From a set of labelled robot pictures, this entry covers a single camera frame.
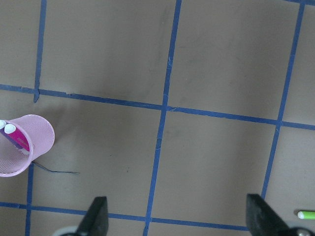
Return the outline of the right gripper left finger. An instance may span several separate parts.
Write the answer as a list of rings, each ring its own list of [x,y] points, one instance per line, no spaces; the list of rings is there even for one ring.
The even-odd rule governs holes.
[[[95,197],[75,236],[106,236],[109,229],[107,198]]]

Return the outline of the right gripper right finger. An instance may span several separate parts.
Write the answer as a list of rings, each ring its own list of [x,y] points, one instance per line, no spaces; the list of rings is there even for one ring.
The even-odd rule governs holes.
[[[247,194],[246,226],[252,236],[280,236],[289,226],[258,194]]]

